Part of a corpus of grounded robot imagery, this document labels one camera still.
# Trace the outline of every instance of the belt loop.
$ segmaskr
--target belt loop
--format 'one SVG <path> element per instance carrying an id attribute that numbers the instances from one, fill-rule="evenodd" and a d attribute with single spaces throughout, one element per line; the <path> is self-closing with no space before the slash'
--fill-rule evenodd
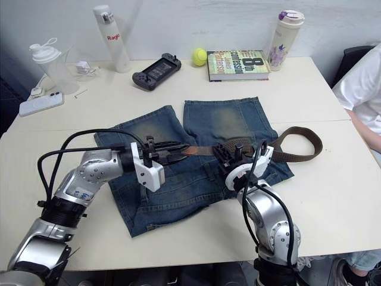
<path id="1" fill-rule="evenodd" d="M 204 169 L 205 169 L 206 173 L 208 174 L 209 181 L 215 181 L 216 177 L 214 176 L 214 173 L 213 173 L 212 169 L 210 168 L 209 163 L 204 164 Z"/>
<path id="2" fill-rule="evenodd" d="M 145 186 L 142 186 L 142 185 L 140 185 L 140 200 L 142 203 L 148 202 L 147 188 Z"/>

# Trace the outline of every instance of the bottle label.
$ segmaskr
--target bottle label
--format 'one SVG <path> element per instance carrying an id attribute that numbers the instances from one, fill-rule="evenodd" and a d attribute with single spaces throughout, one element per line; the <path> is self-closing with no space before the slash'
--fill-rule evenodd
<path id="1" fill-rule="evenodd" d="M 116 34 L 115 36 L 107 36 L 107 39 L 109 40 L 109 41 L 112 41 L 112 40 L 117 40 L 117 39 L 119 39 L 119 37 L 120 37 L 120 34 Z"/>

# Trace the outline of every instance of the white shirt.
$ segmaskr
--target white shirt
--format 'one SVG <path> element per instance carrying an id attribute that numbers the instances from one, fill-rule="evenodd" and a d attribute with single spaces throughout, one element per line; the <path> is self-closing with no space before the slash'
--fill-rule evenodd
<path id="1" fill-rule="evenodd" d="M 341 105 L 381 136 L 381 43 L 371 49 L 334 87 Z"/>

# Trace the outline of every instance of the brown belt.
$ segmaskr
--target brown belt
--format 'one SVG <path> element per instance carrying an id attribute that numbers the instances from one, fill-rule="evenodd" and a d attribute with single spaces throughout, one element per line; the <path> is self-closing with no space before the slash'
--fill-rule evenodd
<path id="1" fill-rule="evenodd" d="M 280 145 L 282 144 L 283 140 L 291 134 L 297 134 L 302 135 L 306 137 L 315 148 L 315 152 L 312 155 L 296 155 L 296 154 L 290 154 L 290 153 L 284 153 L 280 149 Z M 228 141 L 226 141 L 223 146 L 230 151 L 231 153 L 234 153 L 236 144 L 242 144 L 243 150 L 242 152 L 248 156 L 252 157 L 254 155 L 254 149 L 251 144 L 251 140 L 248 137 L 240 137 L 240 138 L 233 138 Z M 269 143 L 269 146 L 274 147 L 274 152 L 272 156 L 272 160 L 276 162 L 304 162 L 309 161 L 316 156 L 320 154 L 320 152 L 323 149 L 323 144 L 321 143 L 321 139 L 319 136 L 316 135 L 315 132 L 313 132 L 311 129 L 303 128 L 303 127 L 297 127 L 292 126 L 286 131 L 284 131 L 276 140 Z M 181 152 L 183 155 L 187 156 L 213 156 L 213 149 L 212 146 L 190 146 L 186 149 L 182 150 Z"/>

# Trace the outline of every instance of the person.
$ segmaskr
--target person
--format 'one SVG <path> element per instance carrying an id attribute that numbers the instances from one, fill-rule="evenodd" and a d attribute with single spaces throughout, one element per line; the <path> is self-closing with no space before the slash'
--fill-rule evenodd
<path id="1" fill-rule="evenodd" d="M 381 43 L 333 87 L 339 102 L 381 166 Z M 332 263 L 329 285 L 364 286 L 381 249 L 343 254 Z"/>

